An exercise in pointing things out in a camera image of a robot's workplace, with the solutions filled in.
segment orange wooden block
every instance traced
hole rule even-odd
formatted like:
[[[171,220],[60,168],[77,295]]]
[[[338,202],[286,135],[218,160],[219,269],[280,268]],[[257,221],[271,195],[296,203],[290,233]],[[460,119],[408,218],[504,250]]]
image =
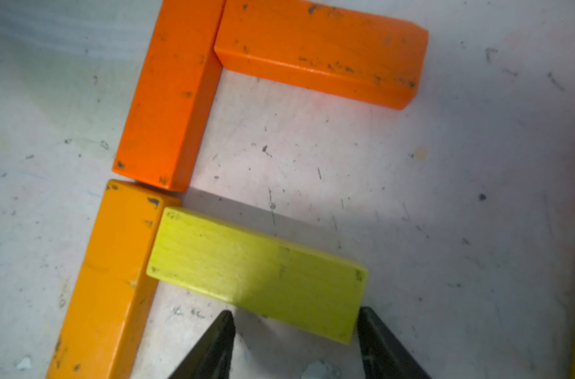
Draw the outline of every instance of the orange wooden block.
[[[214,51],[225,69],[403,109],[418,91],[428,31],[300,0],[227,0]]]
[[[157,280],[146,266],[166,206],[181,201],[109,181],[47,371],[52,378],[125,378]]]
[[[113,171],[186,191],[222,66],[214,39],[224,0],[164,0]]]

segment white table surface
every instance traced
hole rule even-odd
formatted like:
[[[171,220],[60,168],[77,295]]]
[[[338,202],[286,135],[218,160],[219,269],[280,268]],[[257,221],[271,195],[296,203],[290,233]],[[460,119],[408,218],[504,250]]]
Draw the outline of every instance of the white table surface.
[[[362,262],[363,303],[435,379],[566,378],[575,0],[327,3],[430,31],[416,99],[224,71],[185,207]],[[0,0],[0,378],[45,376],[160,4]],[[160,283],[132,378],[169,375],[224,308]],[[363,377],[357,338],[235,317],[232,378]]]

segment scuff mark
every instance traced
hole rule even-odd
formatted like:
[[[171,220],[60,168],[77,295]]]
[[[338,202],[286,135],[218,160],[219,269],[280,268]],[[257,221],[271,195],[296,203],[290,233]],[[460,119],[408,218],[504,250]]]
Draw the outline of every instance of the scuff mark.
[[[513,77],[515,77],[515,78],[517,78],[518,75],[519,75],[518,72],[511,71],[511,70],[509,70],[509,69],[502,69],[502,72],[507,73],[507,74],[509,74],[509,75],[511,75],[511,76],[513,76]]]
[[[485,49],[485,60],[491,64],[492,63],[492,54],[495,54],[497,52],[498,52],[498,50],[493,49],[492,47]]]
[[[412,221],[412,218],[409,216],[408,209],[405,207],[405,203],[404,203],[404,202],[402,203],[402,206],[403,206],[403,210],[405,211],[405,216],[407,216],[407,218],[402,217],[402,220],[404,220],[404,221]]]
[[[549,201],[547,199],[547,193],[542,194],[542,203],[544,204],[545,208],[545,219],[547,221],[549,234],[551,235],[551,237],[555,238],[555,234],[553,234],[553,223],[551,222],[551,214],[549,213]]]
[[[277,204],[273,202],[273,196],[270,191],[270,187],[269,187],[269,208],[270,208],[270,215],[273,217],[273,225],[275,225],[275,208],[277,208]]]
[[[561,92],[564,92],[564,91],[565,91],[565,88],[562,87],[562,85],[559,84],[559,83],[557,82],[557,80],[555,80],[555,78],[553,77],[553,73],[549,72],[549,73],[547,74],[547,77],[549,78],[549,80],[551,81],[551,83],[553,83],[553,85],[554,85],[555,87],[557,87],[557,89],[559,89]]]

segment dirt speck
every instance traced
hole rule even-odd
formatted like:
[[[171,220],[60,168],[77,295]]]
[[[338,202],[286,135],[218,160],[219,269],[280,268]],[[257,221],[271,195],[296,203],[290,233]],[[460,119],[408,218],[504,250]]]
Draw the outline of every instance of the dirt speck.
[[[155,199],[155,198],[146,198],[148,200],[149,203],[151,204],[155,204],[155,209],[157,209],[157,207],[159,206],[159,199]]]

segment paint chip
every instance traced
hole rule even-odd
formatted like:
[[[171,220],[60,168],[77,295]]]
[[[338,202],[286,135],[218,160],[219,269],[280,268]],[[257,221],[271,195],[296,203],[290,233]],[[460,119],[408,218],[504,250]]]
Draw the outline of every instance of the paint chip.
[[[30,370],[33,366],[31,364],[30,355],[25,355],[21,361],[16,363],[16,368],[20,371]]]
[[[325,360],[309,364],[300,379],[340,379],[340,369]]]

